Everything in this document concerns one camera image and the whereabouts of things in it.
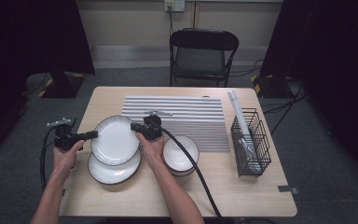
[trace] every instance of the white plate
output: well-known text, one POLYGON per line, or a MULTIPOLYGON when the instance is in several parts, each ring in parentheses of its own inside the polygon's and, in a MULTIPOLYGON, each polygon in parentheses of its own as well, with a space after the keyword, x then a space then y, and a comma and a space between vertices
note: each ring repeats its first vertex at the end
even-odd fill
POLYGON ((102 184, 115 185, 130 179, 138 170, 140 164, 141 152, 139 150, 129 161, 117 166, 105 165, 98 161, 94 154, 91 154, 89 157, 89 173, 102 184))
POLYGON ((131 123, 133 121, 127 117, 113 116, 97 125, 98 138, 91 139, 91 149, 98 161, 120 165, 132 158, 139 140, 131 130, 131 123))
MULTIPOLYGON (((193 160, 197 162, 199 160, 200 152, 196 143, 191 140, 191 138, 186 136, 175 136, 175 138, 187 150, 193 160)), ((191 161, 188 159, 186 154, 172 139, 168 140, 164 146, 163 159, 168 165, 168 168, 176 171, 175 174, 172 173, 173 175, 178 175, 177 172, 184 172, 184 175, 188 175, 194 169, 193 164, 191 164, 191 161)))

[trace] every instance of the wire basket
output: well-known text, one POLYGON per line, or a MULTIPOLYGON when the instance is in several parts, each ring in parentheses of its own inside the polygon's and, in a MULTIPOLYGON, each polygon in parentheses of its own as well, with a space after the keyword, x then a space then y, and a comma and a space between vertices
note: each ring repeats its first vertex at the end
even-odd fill
POLYGON ((261 176, 271 163, 269 140, 263 121, 259 119, 256 109, 243 108, 242 114, 250 134, 242 134, 237 117, 231 126, 238 176, 261 176))

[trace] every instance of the wooden table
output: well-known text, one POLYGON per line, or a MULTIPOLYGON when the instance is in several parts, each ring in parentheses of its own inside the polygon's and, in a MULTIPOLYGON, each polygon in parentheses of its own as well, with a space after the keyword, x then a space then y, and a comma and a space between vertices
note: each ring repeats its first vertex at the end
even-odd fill
MULTIPOLYGON (((293 217, 296 205, 290 191, 280 192, 286 186, 281 162, 265 125, 269 140, 271 164, 260 177, 238 177, 230 127, 234 110, 223 88, 175 87, 98 87, 91 96, 78 132, 92 131, 103 119, 121 115, 126 95, 155 96, 211 96, 222 101, 230 152, 201 152, 198 162, 206 183, 223 217, 293 217)), ((256 108, 265 122, 254 90, 235 89, 242 107, 256 108)), ((95 181, 89 172, 90 141, 77 153, 76 167, 65 183, 61 216, 97 217, 168 217, 163 197, 153 173, 142 159, 137 173, 128 181, 106 186, 95 181)), ((215 213, 200 183, 197 173, 176 177, 191 196, 204 217, 215 213)))

